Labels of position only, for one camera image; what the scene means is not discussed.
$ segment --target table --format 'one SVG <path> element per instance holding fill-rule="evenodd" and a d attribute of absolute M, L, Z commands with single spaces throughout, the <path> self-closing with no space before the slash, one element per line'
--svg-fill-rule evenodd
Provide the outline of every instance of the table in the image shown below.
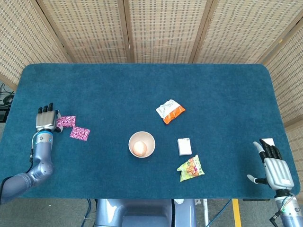
<path fill-rule="evenodd" d="M 156 108 L 169 99 L 186 111 L 169 125 Z M 24 197 L 272 198 L 252 142 L 274 138 L 300 190 L 267 69 L 259 64 L 33 64 L 22 73 L 0 144 L 0 178 L 26 171 L 40 106 L 54 102 L 88 140 L 54 134 L 55 173 Z M 147 131 L 156 141 L 136 158 L 128 140 Z M 190 138 L 193 155 L 178 155 Z M 177 168 L 198 154 L 205 175 L 179 182 Z"/>

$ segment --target woven panel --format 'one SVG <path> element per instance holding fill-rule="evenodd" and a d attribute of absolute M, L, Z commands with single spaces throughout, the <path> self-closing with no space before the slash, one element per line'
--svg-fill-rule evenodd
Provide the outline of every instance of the woven panel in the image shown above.
<path fill-rule="evenodd" d="M 117 0 L 38 2 L 76 62 L 126 62 Z"/>
<path fill-rule="evenodd" d="M 303 27 L 266 64 L 284 122 L 303 116 Z"/>
<path fill-rule="evenodd" d="M 29 0 L 1 1 L 0 47 L 0 74 L 14 85 L 28 64 L 67 62 Z"/>
<path fill-rule="evenodd" d="M 188 63 L 206 0 L 130 0 L 136 62 Z"/>
<path fill-rule="evenodd" d="M 303 9 L 303 0 L 218 0 L 197 62 L 256 63 Z"/>
<path fill-rule="evenodd" d="M 303 125 L 287 131 L 287 137 L 301 183 L 301 191 L 297 198 L 303 200 Z"/>

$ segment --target brown egg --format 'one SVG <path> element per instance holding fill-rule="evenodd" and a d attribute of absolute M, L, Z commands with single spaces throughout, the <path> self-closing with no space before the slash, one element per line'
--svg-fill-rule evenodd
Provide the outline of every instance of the brown egg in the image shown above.
<path fill-rule="evenodd" d="M 146 154 L 147 147 L 146 144 L 142 141 L 138 141 L 134 143 L 133 153 L 137 156 L 144 156 Z"/>

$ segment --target cable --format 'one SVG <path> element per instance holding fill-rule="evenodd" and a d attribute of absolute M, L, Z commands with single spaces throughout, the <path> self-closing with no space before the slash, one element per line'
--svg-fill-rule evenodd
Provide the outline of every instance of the cable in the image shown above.
<path fill-rule="evenodd" d="M 98 199 L 94 199 L 95 203 L 96 203 L 96 210 L 97 210 L 97 206 L 98 206 Z"/>
<path fill-rule="evenodd" d="M 39 132 L 36 132 L 32 137 L 32 149 L 34 149 L 34 138 Z"/>
<path fill-rule="evenodd" d="M 6 93 L 6 92 L 0 92 L 0 97 L 2 96 L 2 95 L 4 95 L 4 93 Z M 6 94 L 6 96 L 3 98 L 3 99 L 1 99 L 0 101 L 6 101 L 7 102 L 7 100 L 10 98 L 10 97 L 8 97 L 8 96 L 10 96 L 11 98 L 14 98 L 14 96 L 15 96 L 15 94 L 11 94 L 11 93 L 8 93 L 8 94 Z"/>
<path fill-rule="evenodd" d="M 3 83 L 3 90 L 5 91 L 5 92 L 8 92 L 7 90 L 5 90 L 5 84 Z"/>
<path fill-rule="evenodd" d="M 8 95 L 2 101 L 4 105 L 12 104 L 15 95 Z"/>
<path fill-rule="evenodd" d="M 25 172 L 26 174 L 29 173 L 29 171 L 33 168 L 33 154 L 34 154 L 34 138 L 35 136 L 38 134 L 39 132 L 36 132 L 33 137 L 32 137 L 32 148 L 30 150 L 30 156 L 29 156 L 29 162 L 31 163 L 29 169 Z M 4 183 L 10 179 L 12 176 L 9 176 L 9 177 L 6 177 L 2 180 L 2 183 L 1 183 L 1 186 L 0 186 L 0 206 L 1 206 L 1 197 L 2 197 L 2 190 L 3 190 L 3 186 L 4 186 Z"/>
<path fill-rule="evenodd" d="M 0 207 L 1 207 L 2 189 L 3 189 L 4 183 L 5 183 L 9 178 L 11 178 L 11 176 L 4 178 L 4 179 L 2 180 L 2 183 L 1 183 L 1 186 L 0 186 Z"/>
<path fill-rule="evenodd" d="M 8 105 L 0 105 L 1 107 L 6 107 L 6 106 L 10 106 L 11 105 L 11 103 L 10 104 L 8 104 Z"/>
<path fill-rule="evenodd" d="M 81 224 L 81 227 L 84 227 L 85 221 L 86 221 L 86 219 L 89 216 L 90 211 L 91 211 L 91 201 L 90 201 L 90 199 L 86 199 L 86 200 L 87 200 L 87 203 L 89 204 L 89 207 L 87 208 L 86 214 L 85 214 L 84 219 L 83 219 L 82 224 Z"/>
<path fill-rule="evenodd" d="M 12 94 L 13 92 L 8 92 L 8 91 L 0 91 L 0 94 L 5 93 L 5 94 Z"/>
<path fill-rule="evenodd" d="M 171 200 L 171 227 L 175 227 L 175 222 L 176 222 L 176 207 L 175 207 L 175 200 Z"/>
<path fill-rule="evenodd" d="M 211 220 L 206 227 L 210 227 L 210 225 L 220 216 L 220 214 L 228 207 L 228 205 L 231 203 L 232 199 L 230 199 L 225 206 L 219 211 L 219 213 L 216 214 L 213 220 Z"/>
<path fill-rule="evenodd" d="M 292 197 L 285 203 L 285 205 L 283 205 L 284 201 L 285 201 L 286 198 L 288 198 L 289 196 L 292 196 Z M 281 209 L 280 209 L 282 212 L 284 212 L 285 207 L 287 206 L 287 204 L 290 203 L 291 200 L 293 200 L 293 198 L 294 198 L 294 194 L 290 194 L 290 195 L 286 196 L 286 197 L 283 199 L 283 201 L 282 201 L 282 207 L 281 207 Z"/>
<path fill-rule="evenodd" d="M 4 83 L 1 84 L 1 87 L 0 87 L 0 93 L 2 92 L 2 87 L 3 87 Z"/>

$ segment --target white bowl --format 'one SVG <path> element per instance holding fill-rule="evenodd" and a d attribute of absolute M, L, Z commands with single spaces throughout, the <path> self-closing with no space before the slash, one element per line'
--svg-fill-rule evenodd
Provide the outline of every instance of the white bowl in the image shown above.
<path fill-rule="evenodd" d="M 133 153 L 133 146 L 134 146 L 135 142 L 138 142 L 138 141 L 142 141 L 143 143 L 145 143 L 145 145 L 147 147 L 146 153 L 143 156 L 137 156 Z M 155 139 L 153 138 L 153 136 L 151 134 L 149 134 L 148 132 L 145 132 L 145 131 L 136 132 L 134 135 L 131 136 L 131 138 L 128 141 L 129 151 L 136 157 L 148 157 L 149 155 L 151 155 L 153 153 L 153 151 L 155 150 L 155 147 L 156 147 Z"/>

